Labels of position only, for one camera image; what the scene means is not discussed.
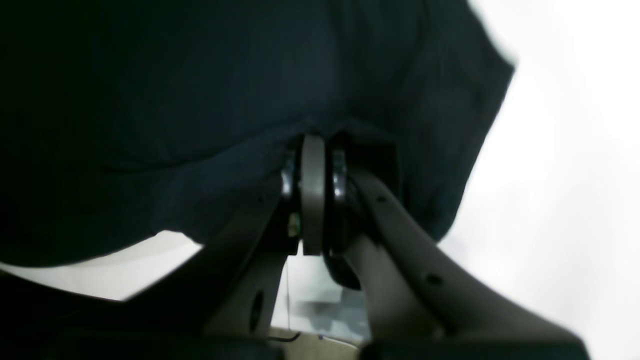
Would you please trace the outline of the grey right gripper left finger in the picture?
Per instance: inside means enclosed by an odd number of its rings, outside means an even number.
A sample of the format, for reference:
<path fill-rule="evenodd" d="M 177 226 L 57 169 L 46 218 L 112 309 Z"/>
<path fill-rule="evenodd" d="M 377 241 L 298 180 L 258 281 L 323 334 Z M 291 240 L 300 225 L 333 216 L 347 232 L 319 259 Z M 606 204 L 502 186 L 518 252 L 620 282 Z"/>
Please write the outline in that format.
<path fill-rule="evenodd" d="M 67 360 L 283 360 L 268 341 L 281 273 L 297 242 L 302 136 L 213 240 L 178 269 L 65 333 Z"/>

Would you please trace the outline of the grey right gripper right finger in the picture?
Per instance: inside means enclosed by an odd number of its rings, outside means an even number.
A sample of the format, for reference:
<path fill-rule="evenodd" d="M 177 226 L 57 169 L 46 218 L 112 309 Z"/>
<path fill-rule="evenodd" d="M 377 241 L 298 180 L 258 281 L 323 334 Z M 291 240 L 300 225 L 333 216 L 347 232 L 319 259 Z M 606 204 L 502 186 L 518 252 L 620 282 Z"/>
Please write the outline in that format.
<path fill-rule="evenodd" d="M 574 333 L 462 269 L 371 171 L 327 155 L 325 262 L 365 298 L 361 360 L 583 360 Z"/>

